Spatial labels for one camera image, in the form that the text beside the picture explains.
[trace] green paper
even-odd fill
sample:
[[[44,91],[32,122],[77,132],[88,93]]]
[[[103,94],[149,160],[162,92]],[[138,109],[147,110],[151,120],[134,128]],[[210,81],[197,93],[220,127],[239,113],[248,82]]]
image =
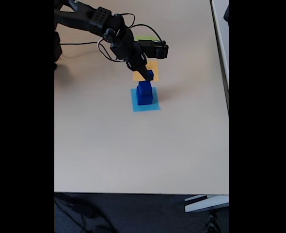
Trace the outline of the green paper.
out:
[[[138,41],[138,40],[159,40],[159,39],[158,37],[152,35],[136,35],[134,37],[134,40]]]

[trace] gray carpet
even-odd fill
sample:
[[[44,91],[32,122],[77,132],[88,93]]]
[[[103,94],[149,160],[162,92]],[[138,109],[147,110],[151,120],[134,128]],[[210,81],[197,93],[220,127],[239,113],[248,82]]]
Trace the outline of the gray carpet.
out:
[[[173,195],[141,194],[69,194],[97,205],[118,233],[204,233],[208,211],[185,213],[183,202]],[[181,195],[181,200],[188,196]],[[58,201],[59,205],[83,225],[81,216]],[[222,233],[229,233],[229,209],[216,210]],[[102,219],[86,218],[88,230],[105,226]],[[55,233],[83,233],[55,205]]]

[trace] blue block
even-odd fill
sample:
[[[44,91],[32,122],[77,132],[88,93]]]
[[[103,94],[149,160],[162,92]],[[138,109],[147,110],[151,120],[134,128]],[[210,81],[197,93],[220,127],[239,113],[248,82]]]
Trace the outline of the blue block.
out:
[[[150,95],[142,96],[140,95],[139,87],[137,87],[137,101],[138,101],[138,105],[151,104],[153,101],[152,92],[150,93]]]
[[[154,80],[154,73],[153,73],[153,71],[152,70],[148,70],[147,73],[151,77],[151,80]]]
[[[149,81],[140,81],[137,87],[139,96],[150,96],[152,94],[152,86]]]
[[[153,101],[152,104],[146,105],[138,105],[137,101],[137,89],[131,89],[131,98],[132,98],[132,109],[134,112],[141,112],[141,111],[151,111],[151,110],[160,110],[158,97],[157,97],[157,90],[155,87],[152,88],[153,94]]]

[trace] light blue square paper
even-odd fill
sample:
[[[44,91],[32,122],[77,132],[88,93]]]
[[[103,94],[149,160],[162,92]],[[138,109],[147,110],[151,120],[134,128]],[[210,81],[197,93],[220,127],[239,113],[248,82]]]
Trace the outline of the light blue square paper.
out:
[[[134,112],[160,110],[156,88],[152,88],[153,101],[151,104],[138,105],[137,89],[131,89],[132,108]]]

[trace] white object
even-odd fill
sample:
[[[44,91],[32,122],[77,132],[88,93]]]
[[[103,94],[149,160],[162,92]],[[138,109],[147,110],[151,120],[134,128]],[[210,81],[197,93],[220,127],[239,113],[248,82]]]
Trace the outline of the white object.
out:
[[[218,196],[212,196],[207,197],[205,200],[201,200],[198,202],[195,202],[193,204],[189,204],[185,206],[185,212],[192,212],[192,211],[198,211],[203,210],[206,208],[216,208],[217,206],[228,204],[229,205],[229,196],[228,195],[218,195]]]
[[[84,3],[134,13],[167,41],[168,58],[158,60],[159,82],[152,83],[161,109],[132,111],[130,89],[138,83],[126,64],[108,61],[96,45],[63,46],[54,191],[228,194],[228,111],[209,1]],[[63,25],[56,31],[61,43],[99,39]],[[153,35],[141,26],[132,31]]]
[[[224,19],[228,0],[212,0],[212,9],[215,17],[216,32],[219,38],[219,45],[222,52],[222,61],[229,89],[229,25]]]

